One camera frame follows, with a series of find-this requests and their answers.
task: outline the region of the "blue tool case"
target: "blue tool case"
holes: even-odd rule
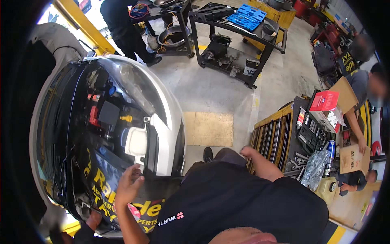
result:
[[[226,19],[252,32],[263,21],[266,15],[267,13],[260,9],[243,4],[235,14],[230,15]]]

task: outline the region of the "cardboard mat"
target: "cardboard mat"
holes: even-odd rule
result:
[[[187,145],[233,146],[233,114],[184,112]]]

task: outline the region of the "concrete floor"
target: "concrete floor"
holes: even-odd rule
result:
[[[204,6],[209,1],[196,0],[193,4]],[[214,2],[240,7],[240,0],[215,0]],[[162,20],[151,22],[156,33],[163,30]],[[256,122],[275,113],[281,106],[301,94],[311,95],[319,88],[316,69],[311,58],[310,33],[313,27],[304,20],[294,18],[288,29],[286,52],[274,50],[255,85],[247,88],[241,81],[211,68],[201,68],[196,58],[163,56],[151,70],[173,92],[184,112],[217,112],[234,115],[234,140],[232,149],[239,152],[247,145]],[[199,45],[209,44],[209,27],[197,23]],[[244,44],[239,34],[219,29],[216,32],[232,38],[231,47],[256,56],[257,49]],[[203,146],[188,146],[184,173],[196,161],[202,161]],[[221,148],[212,147],[214,154]]]

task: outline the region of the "shoe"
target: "shoe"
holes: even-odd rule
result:
[[[158,64],[162,59],[162,57],[155,57],[152,62],[146,63],[146,66],[152,67],[153,65]]]
[[[210,147],[206,147],[203,151],[203,162],[208,163],[213,159],[213,150]]]

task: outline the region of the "gray t-shirt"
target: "gray t-shirt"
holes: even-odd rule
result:
[[[367,100],[367,84],[369,75],[367,71],[358,69],[353,71],[350,75],[347,75],[346,78],[359,101],[359,103],[355,106],[356,111],[360,109]]]

